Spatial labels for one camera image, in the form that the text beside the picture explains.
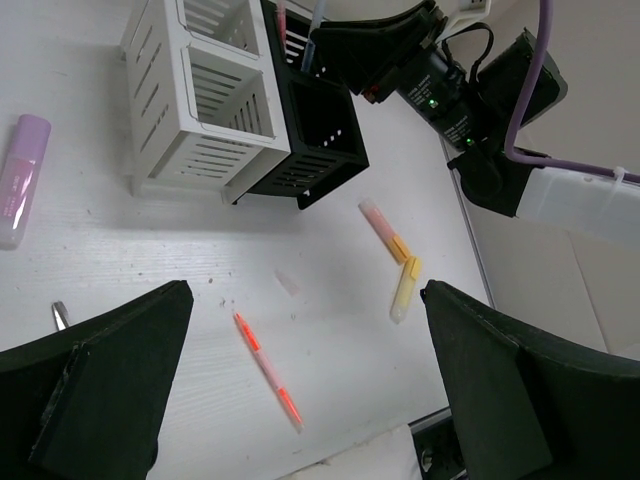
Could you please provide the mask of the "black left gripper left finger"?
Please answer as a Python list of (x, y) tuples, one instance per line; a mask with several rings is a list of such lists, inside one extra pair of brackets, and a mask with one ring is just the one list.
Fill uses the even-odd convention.
[(2, 351), (2, 478), (146, 478), (193, 304), (171, 281)]

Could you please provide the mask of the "red pen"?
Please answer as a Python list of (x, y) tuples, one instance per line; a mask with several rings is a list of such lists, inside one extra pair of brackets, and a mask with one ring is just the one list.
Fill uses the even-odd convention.
[(276, 16), (280, 42), (283, 51), (286, 51), (286, 1), (276, 1)]

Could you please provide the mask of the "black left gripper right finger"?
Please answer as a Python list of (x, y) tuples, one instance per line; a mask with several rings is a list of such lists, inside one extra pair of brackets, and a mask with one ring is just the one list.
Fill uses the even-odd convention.
[(638, 478), (638, 361), (565, 340), (443, 281), (429, 281), (422, 301), (470, 478)]

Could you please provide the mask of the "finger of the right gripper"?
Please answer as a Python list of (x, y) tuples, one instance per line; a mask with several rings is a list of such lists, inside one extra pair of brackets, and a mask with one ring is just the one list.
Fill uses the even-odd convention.
[(423, 1), (385, 19), (324, 22), (310, 39), (353, 94), (387, 98), (411, 51), (419, 44), (435, 45), (439, 35), (440, 9), (434, 1)]

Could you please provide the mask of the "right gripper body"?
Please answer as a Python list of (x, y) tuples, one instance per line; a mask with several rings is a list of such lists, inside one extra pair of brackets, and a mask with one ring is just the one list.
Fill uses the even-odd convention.
[(396, 91), (455, 150), (480, 140), (480, 99), (466, 72), (433, 43), (411, 51)]

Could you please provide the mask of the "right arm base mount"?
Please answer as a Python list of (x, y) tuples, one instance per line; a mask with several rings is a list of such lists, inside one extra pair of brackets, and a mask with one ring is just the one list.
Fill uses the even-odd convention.
[(422, 479), (468, 479), (449, 408), (409, 424)]

